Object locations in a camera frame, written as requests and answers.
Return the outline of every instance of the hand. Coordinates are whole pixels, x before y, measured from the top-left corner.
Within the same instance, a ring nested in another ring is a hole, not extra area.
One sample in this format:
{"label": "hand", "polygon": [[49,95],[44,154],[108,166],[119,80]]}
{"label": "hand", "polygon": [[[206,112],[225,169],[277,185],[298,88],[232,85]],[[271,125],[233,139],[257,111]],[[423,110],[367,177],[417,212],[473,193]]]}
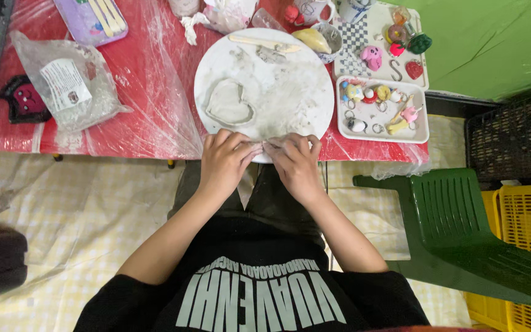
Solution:
{"label": "hand", "polygon": [[216,135],[207,135],[198,192],[224,202],[239,185],[251,160],[262,151],[261,143],[251,143],[240,132],[220,129]]}
{"label": "hand", "polygon": [[317,167],[321,141],[316,136],[290,133],[264,142],[263,147],[274,162],[282,183],[300,204],[307,207],[321,194],[325,196]]}

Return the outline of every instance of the black pants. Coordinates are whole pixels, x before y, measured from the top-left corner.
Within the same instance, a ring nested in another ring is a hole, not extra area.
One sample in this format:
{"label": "black pants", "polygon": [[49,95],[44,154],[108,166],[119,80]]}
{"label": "black pants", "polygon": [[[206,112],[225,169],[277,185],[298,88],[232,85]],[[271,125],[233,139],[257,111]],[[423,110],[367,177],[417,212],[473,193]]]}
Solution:
{"label": "black pants", "polygon": [[[179,180],[173,209],[167,214],[171,218],[192,197],[200,185],[200,161],[187,161]],[[243,209],[237,189],[226,199],[214,214],[220,217],[249,217],[266,223],[287,233],[303,236],[325,248],[321,230],[313,217],[286,190],[274,165],[264,164],[257,182]]]}

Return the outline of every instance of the bag of clay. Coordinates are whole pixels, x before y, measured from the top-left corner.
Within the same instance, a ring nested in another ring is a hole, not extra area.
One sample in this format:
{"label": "bag of clay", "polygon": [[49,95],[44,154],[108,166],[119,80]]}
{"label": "bag of clay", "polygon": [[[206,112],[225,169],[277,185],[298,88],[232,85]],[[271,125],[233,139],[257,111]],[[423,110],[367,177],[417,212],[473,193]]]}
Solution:
{"label": "bag of clay", "polygon": [[202,12],[210,21],[207,28],[222,34],[230,34],[247,28],[259,0],[204,0],[206,8]]}
{"label": "bag of clay", "polygon": [[112,73],[95,47],[69,40],[32,41],[19,31],[10,35],[60,132],[81,131],[118,112],[132,112],[118,101]]}

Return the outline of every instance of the green plastic chair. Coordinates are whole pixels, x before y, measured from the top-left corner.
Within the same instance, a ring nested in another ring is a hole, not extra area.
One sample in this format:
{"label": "green plastic chair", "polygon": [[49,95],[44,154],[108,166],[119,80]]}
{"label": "green plastic chair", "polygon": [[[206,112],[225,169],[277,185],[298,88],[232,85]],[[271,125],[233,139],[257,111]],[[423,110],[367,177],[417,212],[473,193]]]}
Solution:
{"label": "green plastic chair", "polygon": [[388,260],[391,270],[531,306],[531,252],[491,233],[474,170],[434,170],[382,181],[355,176],[353,184],[399,193],[411,260]]}

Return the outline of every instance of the pink bunny figurine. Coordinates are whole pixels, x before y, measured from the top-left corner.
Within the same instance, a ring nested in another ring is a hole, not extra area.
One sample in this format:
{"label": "pink bunny figurine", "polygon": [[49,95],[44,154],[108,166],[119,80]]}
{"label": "pink bunny figurine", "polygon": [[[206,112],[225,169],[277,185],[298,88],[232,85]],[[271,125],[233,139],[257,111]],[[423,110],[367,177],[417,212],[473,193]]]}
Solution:
{"label": "pink bunny figurine", "polygon": [[401,116],[403,117],[403,119],[405,119],[405,121],[407,121],[408,124],[410,124],[411,122],[417,120],[417,117],[419,116],[418,113],[420,110],[421,108],[415,109],[413,106],[410,106],[401,112]]}
{"label": "pink bunny figurine", "polygon": [[360,53],[360,59],[366,62],[370,70],[376,72],[382,65],[382,49],[376,46],[366,46]]}

